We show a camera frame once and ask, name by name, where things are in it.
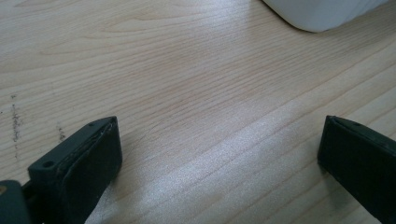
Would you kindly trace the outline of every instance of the white plastic container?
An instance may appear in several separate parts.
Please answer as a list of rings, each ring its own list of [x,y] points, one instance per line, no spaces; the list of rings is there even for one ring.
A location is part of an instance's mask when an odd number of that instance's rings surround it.
[[[291,25],[322,32],[358,17],[388,0],[263,0]]]

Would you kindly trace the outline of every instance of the wooden table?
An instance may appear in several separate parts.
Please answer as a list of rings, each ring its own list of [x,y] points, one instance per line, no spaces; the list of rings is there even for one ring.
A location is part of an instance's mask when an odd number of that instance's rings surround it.
[[[326,115],[396,138],[395,12],[310,34],[259,0],[1,1],[1,178],[115,115],[87,223],[376,223],[316,155]]]

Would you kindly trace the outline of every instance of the scratch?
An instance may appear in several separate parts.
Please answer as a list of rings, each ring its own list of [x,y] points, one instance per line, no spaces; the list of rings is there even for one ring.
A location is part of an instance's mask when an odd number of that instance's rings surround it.
[[[56,124],[56,128],[58,129],[59,143],[62,143],[62,141],[64,141],[64,139],[66,138],[66,134],[64,134],[64,129],[62,128],[59,121]]]
[[[20,116],[18,115],[18,109],[15,105],[12,105],[12,129],[14,130],[14,137],[13,140],[14,142],[18,142],[18,140],[21,138],[21,119]]]
[[[58,128],[58,132],[59,132],[59,142],[61,143],[66,138],[66,135],[64,135],[64,130],[62,128]]]

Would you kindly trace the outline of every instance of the hole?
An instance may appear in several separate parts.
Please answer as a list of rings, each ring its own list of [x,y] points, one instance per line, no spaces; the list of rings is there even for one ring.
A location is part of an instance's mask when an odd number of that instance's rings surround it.
[[[53,161],[46,161],[43,163],[43,167],[49,168],[49,167],[53,166],[53,164],[55,164]]]
[[[7,187],[4,185],[0,185],[0,195],[4,194],[7,191]]]

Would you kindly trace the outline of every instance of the table surface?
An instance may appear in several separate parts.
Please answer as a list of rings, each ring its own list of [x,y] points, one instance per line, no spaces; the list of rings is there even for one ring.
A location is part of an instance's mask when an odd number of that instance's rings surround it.
[[[395,11],[311,34],[258,0],[1,1],[1,178],[114,115],[87,223],[376,223],[316,156],[326,115],[396,138]]]

